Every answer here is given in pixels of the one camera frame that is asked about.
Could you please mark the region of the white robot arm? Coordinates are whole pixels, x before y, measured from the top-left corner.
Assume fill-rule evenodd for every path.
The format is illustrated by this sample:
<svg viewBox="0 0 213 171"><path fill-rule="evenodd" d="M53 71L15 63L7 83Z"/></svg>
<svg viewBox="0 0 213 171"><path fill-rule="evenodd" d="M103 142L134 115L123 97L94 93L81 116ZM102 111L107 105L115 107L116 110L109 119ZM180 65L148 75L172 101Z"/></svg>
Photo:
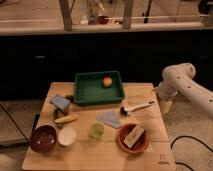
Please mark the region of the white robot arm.
<svg viewBox="0 0 213 171"><path fill-rule="evenodd" d="M172 100L178 92L213 121L213 92L196 83L196 69L191 63L170 65L163 69L163 80L154 89L161 101Z"/></svg>

